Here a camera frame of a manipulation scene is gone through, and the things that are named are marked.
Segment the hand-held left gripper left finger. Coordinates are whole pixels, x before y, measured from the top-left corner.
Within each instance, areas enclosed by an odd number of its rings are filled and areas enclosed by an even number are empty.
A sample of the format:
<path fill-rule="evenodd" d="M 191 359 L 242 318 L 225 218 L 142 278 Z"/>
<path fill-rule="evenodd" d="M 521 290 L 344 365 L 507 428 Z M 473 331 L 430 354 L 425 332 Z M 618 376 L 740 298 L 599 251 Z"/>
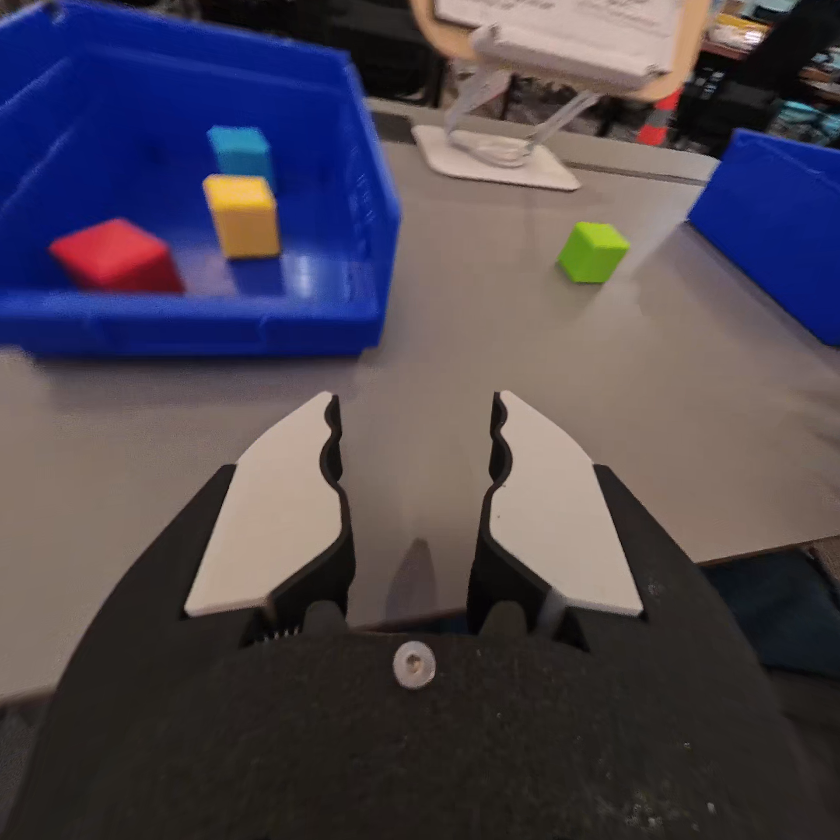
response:
<path fill-rule="evenodd" d="M 340 485 L 340 400 L 316 394 L 237 459 L 184 610 L 259 610 L 282 632 L 315 602 L 348 611 L 354 539 Z"/>

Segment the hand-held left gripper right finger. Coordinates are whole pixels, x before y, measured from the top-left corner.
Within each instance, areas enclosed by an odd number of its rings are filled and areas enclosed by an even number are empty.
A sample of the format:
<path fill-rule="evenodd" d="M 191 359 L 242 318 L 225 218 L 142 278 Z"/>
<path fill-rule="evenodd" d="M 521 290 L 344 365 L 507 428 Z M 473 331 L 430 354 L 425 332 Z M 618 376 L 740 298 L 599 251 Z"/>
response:
<path fill-rule="evenodd" d="M 502 602 L 557 636 L 570 610 L 641 618 L 644 605 L 596 474 L 567 432 L 511 391 L 493 395 L 490 487 L 469 573 L 477 634 Z"/>

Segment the blue plastic bin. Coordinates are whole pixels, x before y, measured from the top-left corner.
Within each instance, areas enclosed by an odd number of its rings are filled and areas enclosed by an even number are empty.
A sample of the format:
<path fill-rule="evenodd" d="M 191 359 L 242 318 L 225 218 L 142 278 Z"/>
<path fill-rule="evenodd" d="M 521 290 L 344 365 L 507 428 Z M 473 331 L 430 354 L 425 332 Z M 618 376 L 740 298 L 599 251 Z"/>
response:
<path fill-rule="evenodd" d="M 687 221 L 810 334 L 838 348 L 838 150 L 736 129 Z"/>
<path fill-rule="evenodd" d="M 358 355 L 385 324 L 399 196 L 349 54 L 108 3 L 2 18 L 2 345 L 36 356 Z M 257 128 L 281 254 L 228 263 L 207 132 Z M 80 290 L 48 252 L 123 218 L 183 294 Z"/>

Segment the green cube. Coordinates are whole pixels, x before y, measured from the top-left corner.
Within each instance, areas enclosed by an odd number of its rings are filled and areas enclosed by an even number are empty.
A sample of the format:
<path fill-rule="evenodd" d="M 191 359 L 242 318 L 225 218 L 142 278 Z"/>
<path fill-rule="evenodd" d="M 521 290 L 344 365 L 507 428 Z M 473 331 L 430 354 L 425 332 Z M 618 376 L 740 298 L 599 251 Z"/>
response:
<path fill-rule="evenodd" d="M 610 224 L 579 222 L 556 259 L 574 283 L 602 285 L 609 281 L 629 251 L 629 241 Z"/>

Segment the yellow cube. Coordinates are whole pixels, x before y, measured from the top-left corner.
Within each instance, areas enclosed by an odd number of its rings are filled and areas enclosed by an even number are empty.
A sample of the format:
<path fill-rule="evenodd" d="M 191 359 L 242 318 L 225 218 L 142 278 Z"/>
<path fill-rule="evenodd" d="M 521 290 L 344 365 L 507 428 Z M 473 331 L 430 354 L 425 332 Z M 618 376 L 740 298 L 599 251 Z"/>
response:
<path fill-rule="evenodd" d="M 280 256 L 277 201 L 266 178 L 211 174 L 203 179 L 203 194 L 226 260 Z"/>

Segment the red cube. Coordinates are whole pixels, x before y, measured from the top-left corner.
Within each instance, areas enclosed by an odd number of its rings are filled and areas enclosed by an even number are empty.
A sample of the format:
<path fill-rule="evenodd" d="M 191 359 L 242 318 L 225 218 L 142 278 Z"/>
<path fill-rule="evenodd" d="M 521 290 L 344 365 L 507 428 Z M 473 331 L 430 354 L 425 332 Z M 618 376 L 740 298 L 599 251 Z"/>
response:
<path fill-rule="evenodd" d="M 82 291 L 185 292 L 170 246 L 124 218 L 59 237 L 47 250 Z"/>

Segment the cyan cube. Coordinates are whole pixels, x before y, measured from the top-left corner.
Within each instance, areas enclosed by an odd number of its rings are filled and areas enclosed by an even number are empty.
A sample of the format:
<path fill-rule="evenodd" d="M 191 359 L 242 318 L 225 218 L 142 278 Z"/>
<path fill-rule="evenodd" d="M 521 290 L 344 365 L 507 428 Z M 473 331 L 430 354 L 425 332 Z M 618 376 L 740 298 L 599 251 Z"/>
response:
<path fill-rule="evenodd" d="M 214 125 L 206 137 L 218 174 L 262 177 L 277 190 L 270 144 L 258 128 Z"/>

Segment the grey desk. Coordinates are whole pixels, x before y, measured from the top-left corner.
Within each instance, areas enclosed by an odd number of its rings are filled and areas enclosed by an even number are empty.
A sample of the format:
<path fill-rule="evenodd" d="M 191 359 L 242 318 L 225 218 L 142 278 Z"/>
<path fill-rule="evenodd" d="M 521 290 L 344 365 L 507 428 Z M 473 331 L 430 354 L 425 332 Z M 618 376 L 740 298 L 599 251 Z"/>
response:
<path fill-rule="evenodd" d="M 174 515 L 323 391 L 340 399 L 356 627 L 464 604 L 503 390 L 609 466 L 696 563 L 838 535 L 838 350 L 684 223 L 702 185 L 576 171 L 564 195 L 383 150 L 402 228 L 381 341 L 358 359 L 2 352 L 2 700 L 50 692 Z M 579 222 L 631 245 L 600 286 L 556 262 Z"/>

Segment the wooden document stand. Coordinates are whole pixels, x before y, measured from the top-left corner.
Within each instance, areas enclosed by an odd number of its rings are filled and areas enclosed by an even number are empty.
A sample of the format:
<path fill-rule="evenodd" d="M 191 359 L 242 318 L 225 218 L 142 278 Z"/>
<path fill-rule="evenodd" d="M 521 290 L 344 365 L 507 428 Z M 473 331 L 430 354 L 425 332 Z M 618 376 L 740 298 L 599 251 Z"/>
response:
<path fill-rule="evenodd" d="M 476 52 L 467 27 L 449 24 L 435 16 L 432 1 L 412 1 L 416 25 L 428 43 L 448 60 L 471 65 L 474 72 L 459 89 L 444 113 L 441 128 L 418 125 L 413 137 L 429 167 L 435 172 L 468 181 L 540 187 L 559 192 L 580 188 L 576 177 L 550 152 L 547 141 L 603 96 L 638 102 L 656 102 L 682 86 L 699 53 L 713 2 L 684 2 L 677 27 L 670 69 L 660 75 L 631 79 L 606 74 L 577 75 Z M 459 124 L 479 106 L 502 93 L 513 76 L 536 77 L 569 84 L 576 92 L 570 102 L 532 129 L 523 140 L 462 130 Z"/>

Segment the orange traffic cone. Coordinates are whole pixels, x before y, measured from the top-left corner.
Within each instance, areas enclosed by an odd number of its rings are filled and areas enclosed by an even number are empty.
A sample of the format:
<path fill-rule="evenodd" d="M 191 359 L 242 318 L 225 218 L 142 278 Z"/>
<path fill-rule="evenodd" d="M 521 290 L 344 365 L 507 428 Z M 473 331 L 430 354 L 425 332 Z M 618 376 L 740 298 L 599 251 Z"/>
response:
<path fill-rule="evenodd" d="M 654 148 L 663 146 L 668 137 L 669 126 L 679 105 L 683 87 L 678 87 L 667 97 L 655 102 L 636 136 L 636 143 Z"/>

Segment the printed instruction sheet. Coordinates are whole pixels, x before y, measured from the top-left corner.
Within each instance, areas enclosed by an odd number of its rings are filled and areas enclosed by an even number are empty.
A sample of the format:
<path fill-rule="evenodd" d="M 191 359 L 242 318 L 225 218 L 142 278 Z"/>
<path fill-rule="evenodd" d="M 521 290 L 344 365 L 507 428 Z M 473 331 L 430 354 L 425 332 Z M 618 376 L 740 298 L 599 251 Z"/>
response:
<path fill-rule="evenodd" d="M 484 56 L 631 79 L 670 69 L 684 2 L 440 1 L 435 16 L 473 31 Z"/>

